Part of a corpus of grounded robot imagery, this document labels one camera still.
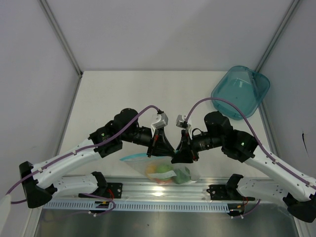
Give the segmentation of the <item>light green toy fruit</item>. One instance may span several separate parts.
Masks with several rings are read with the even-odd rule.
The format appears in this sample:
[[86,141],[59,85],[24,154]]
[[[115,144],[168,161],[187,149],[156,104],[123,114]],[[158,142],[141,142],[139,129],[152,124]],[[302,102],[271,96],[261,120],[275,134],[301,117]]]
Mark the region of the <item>light green toy fruit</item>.
[[173,167],[169,164],[160,164],[156,168],[156,173],[166,173],[172,171]]

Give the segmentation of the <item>clear zip top bag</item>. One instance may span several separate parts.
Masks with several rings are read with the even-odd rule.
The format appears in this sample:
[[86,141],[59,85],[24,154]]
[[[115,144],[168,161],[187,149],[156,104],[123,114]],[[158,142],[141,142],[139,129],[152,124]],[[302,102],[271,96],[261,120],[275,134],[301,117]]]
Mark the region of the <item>clear zip top bag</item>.
[[170,157],[148,157],[146,153],[133,154],[120,159],[135,171],[158,184],[184,185],[195,183],[200,174],[193,163],[171,163]]

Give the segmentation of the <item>dark green toy pepper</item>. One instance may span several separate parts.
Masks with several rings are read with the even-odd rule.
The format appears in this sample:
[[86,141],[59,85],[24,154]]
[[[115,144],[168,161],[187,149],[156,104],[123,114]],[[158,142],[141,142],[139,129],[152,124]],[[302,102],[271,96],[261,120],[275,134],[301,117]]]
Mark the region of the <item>dark green toy pepper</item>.
[[173,177],[173,182],[176,184],[184,184],[191,181],[191,173],[187,167],[183,169],[175,169],[175,176]]

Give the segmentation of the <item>yellow toy squash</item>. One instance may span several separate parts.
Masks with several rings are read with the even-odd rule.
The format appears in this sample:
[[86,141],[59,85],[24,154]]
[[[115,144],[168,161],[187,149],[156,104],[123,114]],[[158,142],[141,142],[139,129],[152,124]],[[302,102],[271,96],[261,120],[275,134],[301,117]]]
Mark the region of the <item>yellow toy squash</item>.
[[146,167],[146,170],[145,170],[145,175],[150,178],[150,174],[153,174],[156,172],[156,168],[157,166],[154,165],[154,164],[149,164],[147,167]]

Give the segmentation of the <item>orange toy pumpkin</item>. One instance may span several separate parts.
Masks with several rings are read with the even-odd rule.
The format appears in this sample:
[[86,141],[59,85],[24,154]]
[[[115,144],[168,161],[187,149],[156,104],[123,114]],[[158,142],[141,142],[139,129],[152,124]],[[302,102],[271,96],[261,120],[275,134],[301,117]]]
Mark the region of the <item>orange toy pumpkin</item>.
[[172,183],[172,179],[155,179],[158,184],[169,184]]

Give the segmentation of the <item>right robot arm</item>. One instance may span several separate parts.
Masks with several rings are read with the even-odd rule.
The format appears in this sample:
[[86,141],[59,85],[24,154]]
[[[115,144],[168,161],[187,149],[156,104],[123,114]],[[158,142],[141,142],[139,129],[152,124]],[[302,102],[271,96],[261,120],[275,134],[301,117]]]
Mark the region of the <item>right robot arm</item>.
[[212,200],[265,200],[287,208],[297,219],[311,223],[316,219],[316,180],[293,168],[247,132],[233,129],[227,117],[211,112],[204,117],[207,131],[193,134],[186,116],[179,115],[176,125],[181,140],[172,163],[193,163],[199,152],[213,148],[229,158],[261,171],[271,181],[260,181],[233,174],[224,185],[210,185]]

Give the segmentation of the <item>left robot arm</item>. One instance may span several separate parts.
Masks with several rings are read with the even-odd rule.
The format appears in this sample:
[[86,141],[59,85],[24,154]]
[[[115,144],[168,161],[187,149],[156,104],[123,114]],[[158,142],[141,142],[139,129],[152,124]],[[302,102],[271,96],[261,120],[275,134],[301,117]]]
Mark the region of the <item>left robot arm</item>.
[[55,197],[103,197],[108,183],[101,172],[79,177],[69,177],[68,174],[121,150],[124,142],[147,147],[149,157],[173,156],[174,149],[164,132],[168,124],[166,113],[158,110],[150,127],[139,126],[139,116],[140,113],[134,109],[123,109],[113,120],[66,153],[37,164],[21,163],[19,171],[28,208],[43,206]]

